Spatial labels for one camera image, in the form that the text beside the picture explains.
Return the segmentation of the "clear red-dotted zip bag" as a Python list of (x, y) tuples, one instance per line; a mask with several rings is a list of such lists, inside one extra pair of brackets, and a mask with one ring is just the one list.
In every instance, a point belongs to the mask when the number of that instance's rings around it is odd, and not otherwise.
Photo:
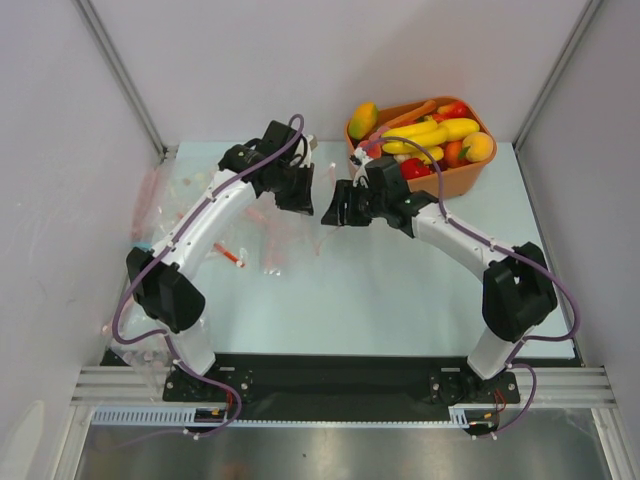
[(280, 276), (307, 257), (319, 257), (326, 241), (339, 231), (321, 226), (318, 217), (278, 209), (274, 194), (265, 194), (248, 207), (243, 219), (258, 237), (259, 270), (270, 276)]

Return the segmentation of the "yellow toy banana bunch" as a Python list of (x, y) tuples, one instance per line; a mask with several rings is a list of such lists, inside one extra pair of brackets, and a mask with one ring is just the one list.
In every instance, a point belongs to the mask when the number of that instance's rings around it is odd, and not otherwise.
[(419, 122), (385, 132), (382, 135), (385, 139), (382, 151), (393, 155), (410, 154), (418, 151), (414, 144), (429, 149), (448, 142), (463, 140), (480, 130), (480, 124), (471, 118)]

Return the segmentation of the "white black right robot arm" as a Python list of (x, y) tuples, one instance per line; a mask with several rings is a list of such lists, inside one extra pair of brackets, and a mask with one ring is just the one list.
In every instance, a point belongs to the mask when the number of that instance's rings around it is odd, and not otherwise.
[(321, 223), (366, 227), (376, 218), (436, 247), (482, 283), (485, 329), (467, 356), (461, 388), (473, 401), (486, 400), (518, 343), (558, 305), (542, 250), (531, 242), (509, 248), (488, 239), (447, 213), (436, 196), (412, 192), (388, 156), (364, 163), (354, 180), (338, 180)]

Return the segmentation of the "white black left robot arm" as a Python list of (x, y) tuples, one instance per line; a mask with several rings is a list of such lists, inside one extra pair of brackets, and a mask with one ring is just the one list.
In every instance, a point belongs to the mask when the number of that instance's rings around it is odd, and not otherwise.
[(260, 138), (231, 146), (222, 155), (210, 184), (184, 217), (151, 248), (133, 248), (126, 258), (129, 297), (142, 309), (148, 327), (139, 335), (164, 336), (169, 350), (190, 370), (185, 388), (199, 400), (214, 397), (219, 374), (210, 369), (215, 348), (208, 331), (205, 295), (197, 272), (231, 223), (263, 193), (277, 208), (312, 215), (312, 152), (315, 139), (304, 120), (273, 120)]

